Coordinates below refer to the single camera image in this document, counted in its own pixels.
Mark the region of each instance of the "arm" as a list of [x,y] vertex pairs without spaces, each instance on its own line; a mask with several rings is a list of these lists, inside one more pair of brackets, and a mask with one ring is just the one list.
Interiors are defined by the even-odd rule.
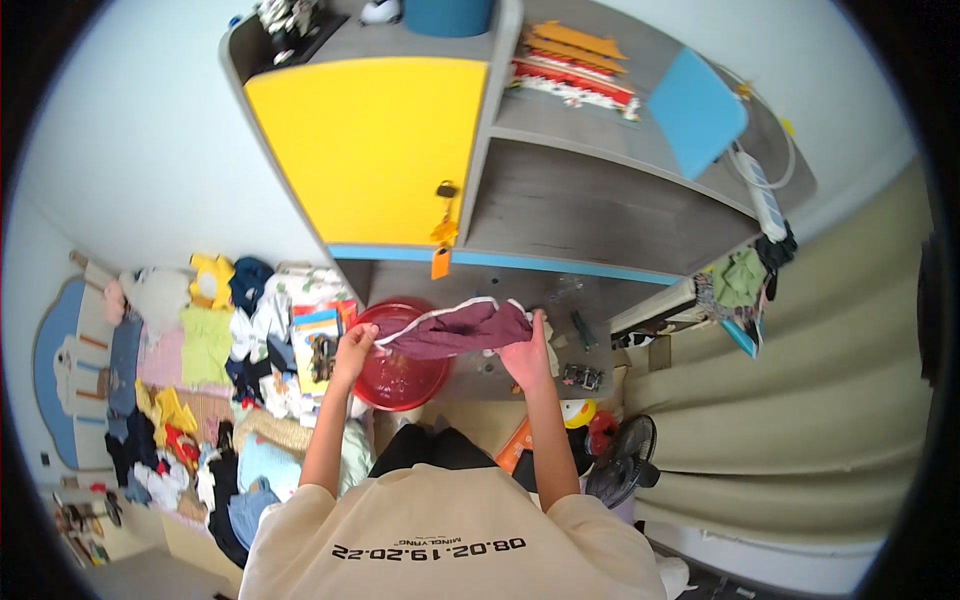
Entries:
[[527,419],[534,438],[534,474],[540,508],[546,513],[557,500],[580,493],[577,468],[566,438],[557,389],[550,376],[543,337],[543,311],[534,314],[529,342],[510,344],[499,351],[503,366],[523,389]]
[[359,324],[340,338],[333,376],[320,405],[317,425],[306,449],[300,485],[312,483],[325,488],[334,498],[340,482],[340,453],[347,420],[347,396],[363,370],[367,352],[376,339],[377,326]]

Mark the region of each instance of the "black pants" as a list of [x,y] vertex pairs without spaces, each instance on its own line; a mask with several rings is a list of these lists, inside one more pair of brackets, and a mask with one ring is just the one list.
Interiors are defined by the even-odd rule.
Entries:
[[379,477],[398,468],[426,463],[442,468],[496,467],[493,459],[453,427],[431,436],[423,427],[407,423],[376,459],[370,477]]

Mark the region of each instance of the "curtain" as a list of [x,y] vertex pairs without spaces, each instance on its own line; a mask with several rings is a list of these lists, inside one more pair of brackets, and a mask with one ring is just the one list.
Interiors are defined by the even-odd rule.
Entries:
[[636,490],[636,518],[754,540],[882,539],[924,444],[916,296],[930,230],[912,164],[781,269],[757,360],[711,326],[673,336],[670,369],[631,369],[626,412],[654,419],[662,471]]

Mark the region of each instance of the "white plush toy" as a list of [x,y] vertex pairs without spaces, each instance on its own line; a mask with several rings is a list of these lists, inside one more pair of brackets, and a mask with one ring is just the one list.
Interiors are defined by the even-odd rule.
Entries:
[[127,302],[147,327],[147,345],[155,346],[164,332],[180,323],[180,309],[190,303],[191,277],[172,269],[141,269],[120,274]]

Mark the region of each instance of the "maroon cloth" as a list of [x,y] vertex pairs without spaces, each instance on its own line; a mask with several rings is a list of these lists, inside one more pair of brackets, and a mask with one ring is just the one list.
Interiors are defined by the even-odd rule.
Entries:
[[503,302],[497,309],[493,300],[476,300],[449,310],[443,314],[427,313],[409,331],[385,344],[381,340],[402,331],[409,323],[397,319],[378,321],[380,333],[376,343],[410,358],[428,360],[503,348],[514,342],[529,342],[533,337],[526,314],[510,302]]

